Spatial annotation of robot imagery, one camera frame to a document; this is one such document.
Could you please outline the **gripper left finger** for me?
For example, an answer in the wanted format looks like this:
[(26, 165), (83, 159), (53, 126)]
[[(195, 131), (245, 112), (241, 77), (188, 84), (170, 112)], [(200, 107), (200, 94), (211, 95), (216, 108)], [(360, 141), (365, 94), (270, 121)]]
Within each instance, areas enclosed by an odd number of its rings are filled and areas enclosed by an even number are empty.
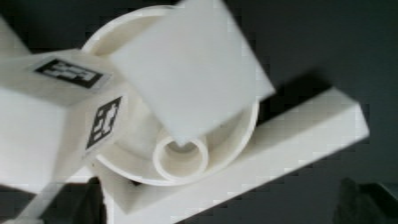
[(33, 198), (10, 224), (106, 224), (101, 182), (67, 183)]

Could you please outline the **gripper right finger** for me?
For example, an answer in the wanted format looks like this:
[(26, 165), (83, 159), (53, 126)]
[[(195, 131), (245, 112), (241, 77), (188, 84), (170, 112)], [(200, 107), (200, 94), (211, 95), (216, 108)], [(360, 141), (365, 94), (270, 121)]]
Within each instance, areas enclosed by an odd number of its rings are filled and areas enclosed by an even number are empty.
[(341, 180), (334, 224), (398, 224), (398, 183)]

